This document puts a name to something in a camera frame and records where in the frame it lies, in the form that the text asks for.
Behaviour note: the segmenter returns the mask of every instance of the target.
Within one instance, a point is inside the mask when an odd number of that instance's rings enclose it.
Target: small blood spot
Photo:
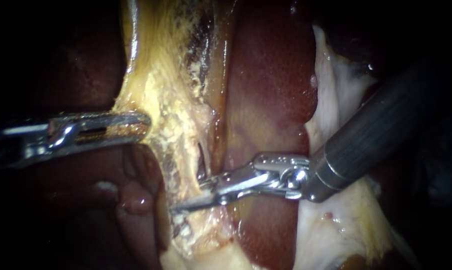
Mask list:
[[[332,219],[333,218],[333,213],[331,213],[331,212],[326,212],[326,213],[324,213],[324,215],[322,216],[322,219],[324,219],[324,220],[330,220],[330,219]]]

